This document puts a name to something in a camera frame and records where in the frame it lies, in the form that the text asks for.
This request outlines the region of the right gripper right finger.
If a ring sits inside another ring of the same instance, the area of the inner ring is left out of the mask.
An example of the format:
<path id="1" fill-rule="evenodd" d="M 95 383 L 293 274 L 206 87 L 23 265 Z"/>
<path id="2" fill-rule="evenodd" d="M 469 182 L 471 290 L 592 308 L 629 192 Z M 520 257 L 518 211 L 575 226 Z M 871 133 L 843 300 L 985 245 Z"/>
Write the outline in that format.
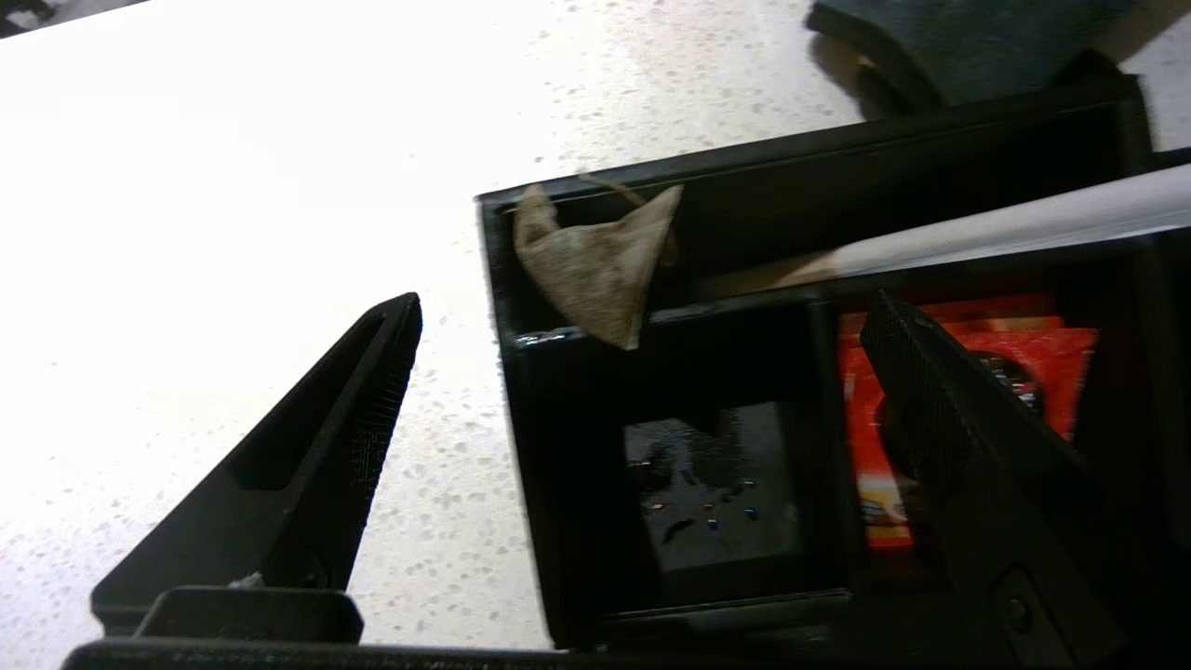
<path id="1" fill-rule="evenodd" d="M 979 657 L 1116 665 L 1131 641 L 1109 594 L 1105 497 L 1073 450 L 940 323 L 888 292 L 872 302 L 861 343 Z"/>

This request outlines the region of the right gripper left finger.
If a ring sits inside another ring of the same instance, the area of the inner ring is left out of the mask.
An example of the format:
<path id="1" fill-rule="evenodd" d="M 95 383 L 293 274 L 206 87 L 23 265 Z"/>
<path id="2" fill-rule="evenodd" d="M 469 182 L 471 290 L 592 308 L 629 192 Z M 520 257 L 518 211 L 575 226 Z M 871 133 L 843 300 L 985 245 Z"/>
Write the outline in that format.
<path id="1" fill-rule="evenodd" d="M 416 293 L 366 309 L 272 411 L 92 590 L 132 635 L 173 588 L 343 590 L 420 347 Z"/>

